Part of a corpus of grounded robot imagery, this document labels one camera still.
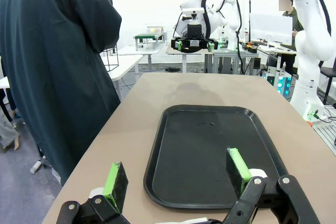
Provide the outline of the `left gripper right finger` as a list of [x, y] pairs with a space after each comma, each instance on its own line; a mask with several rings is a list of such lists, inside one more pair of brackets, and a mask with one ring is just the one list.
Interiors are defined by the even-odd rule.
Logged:
[[238, 199], [224, 223], [252, 223], [259, 209], [270, 209], [279, 223], [320, 222], [294, 176], [253, 176], [237, 148], [226, 150], [226, 171]]

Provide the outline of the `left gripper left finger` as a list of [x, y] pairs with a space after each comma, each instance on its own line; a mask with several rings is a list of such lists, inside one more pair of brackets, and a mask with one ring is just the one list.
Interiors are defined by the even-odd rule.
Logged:
[[122, 210], [128, 179], [121, 162], [111, 165], [102, 193], [80, 204], [67, 201], [61, 206], [56, 223], [129, 223]]

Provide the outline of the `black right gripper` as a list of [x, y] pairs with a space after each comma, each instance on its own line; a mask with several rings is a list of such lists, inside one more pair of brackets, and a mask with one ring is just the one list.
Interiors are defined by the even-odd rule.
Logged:
[[202, 34], [202, 25], [187, 25], [186, 34], [181, 37], [173, 37], [171, 40], [171, 47], [174, 50], [182, 52], [198, 52], [201, 49], [208, 49], [214, 51], [218, 48], [218, 41], [215, 39], [208, 39]]

